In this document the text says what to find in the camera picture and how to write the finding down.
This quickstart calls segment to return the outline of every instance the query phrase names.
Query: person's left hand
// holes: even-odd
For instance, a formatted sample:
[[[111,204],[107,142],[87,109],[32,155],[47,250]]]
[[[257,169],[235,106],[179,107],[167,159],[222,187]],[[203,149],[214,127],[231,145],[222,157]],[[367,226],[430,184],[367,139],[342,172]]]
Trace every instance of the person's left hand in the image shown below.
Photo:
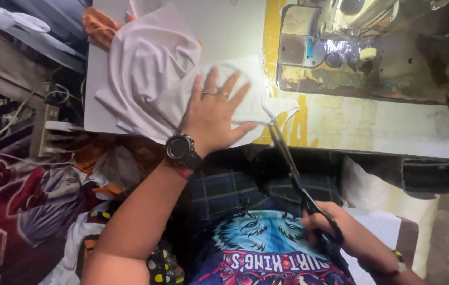
[[[195,149],[204,158],[211,152],[225,149],[257,127],[256,123],[245,123],[231,129],[231,117],[244,99],[251,83],[240,88],[228,101],[228,96],[240,76],[233,73],[224,85],[217,89],[217,67],[213,67],[202,87],[202,76],[196,77],[189,106],[182,119],[181,133],[195,141]]]

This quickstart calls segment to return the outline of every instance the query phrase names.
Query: table top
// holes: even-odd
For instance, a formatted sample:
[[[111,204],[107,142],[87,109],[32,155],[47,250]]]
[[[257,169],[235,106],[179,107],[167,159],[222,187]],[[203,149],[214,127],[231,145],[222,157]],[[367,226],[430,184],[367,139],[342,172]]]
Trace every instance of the table top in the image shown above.
[[[107,0],[94,0],[93,6],[118,23],[123,23],[127,4],[128,0],[115,1],[113,4]],[[449,158],[449,109],[446,106],[280,90],[276,83],[276,72],[281,11],[286,4],[286,0],[266,0],[263,52],[269,96],[292,98],[300,105],[300,110],[287,122],[285,114],[278,117],[288,145]],[[112,114],[94,100],[99,82],[106,78],[106,67],[107,53],[90,45],[84,127],[88,131],[124,134],[115,126]],[[255,143],[271,143],[268,128]]]

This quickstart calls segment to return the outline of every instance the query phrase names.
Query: watch face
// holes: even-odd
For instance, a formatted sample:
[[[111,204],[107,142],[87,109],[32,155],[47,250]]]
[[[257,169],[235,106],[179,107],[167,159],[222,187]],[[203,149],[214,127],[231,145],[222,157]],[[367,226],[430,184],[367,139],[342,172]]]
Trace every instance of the watch face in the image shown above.
[[[172,140],[167,147],[168,156],[171,159],[183,158],[189,150],[190,142],[183,137]]]

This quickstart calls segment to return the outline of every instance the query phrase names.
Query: hand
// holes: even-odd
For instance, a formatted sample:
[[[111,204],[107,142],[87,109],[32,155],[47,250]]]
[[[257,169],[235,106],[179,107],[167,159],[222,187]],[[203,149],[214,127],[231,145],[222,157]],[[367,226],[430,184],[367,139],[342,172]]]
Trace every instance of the hand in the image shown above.
[[[241,139],[247,132],[257,127],[256,123],[245,123],[231,129],[231,116],[244,99],[251,83],[240,88],[228,101],[228,95],[240,76],[233,73],[217,90],[217,67],[213,67],[202,87],[202,76],[196,77],[190,103],[182,119],[181,132],[195,141],[195,149],[202,158],[209,153],[225,149]]]
[[[365,226],[352,217],[346,210],[333,202],[316,202],[318,206],[333,216],[344,236],[342,249],[350,256],[356,257],[362,264],[382,273],[392,273],[398,270],[398,258],[383,242],[381,242]],[[301,223],[309,231],[308,242],[317,243],[313,230],[321,229],[335,237],[335,233],[320,214],[309,215],[303,212]]]

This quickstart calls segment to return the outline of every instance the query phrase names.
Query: plaid fabric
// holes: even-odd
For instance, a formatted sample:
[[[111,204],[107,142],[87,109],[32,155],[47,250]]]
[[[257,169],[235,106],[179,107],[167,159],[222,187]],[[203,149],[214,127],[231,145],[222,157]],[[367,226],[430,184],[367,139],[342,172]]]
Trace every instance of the plaid fabric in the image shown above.
[[[302,184],[315,200],[341,204],[335,180],[327,175],[302,174]],[[301,198],[289,178],[274,179],[263,187],[244,172],[206,168],[195,172],[187,185],[191,207],[201,222],[213,223],[236,211],[279,210],[301,216]]]

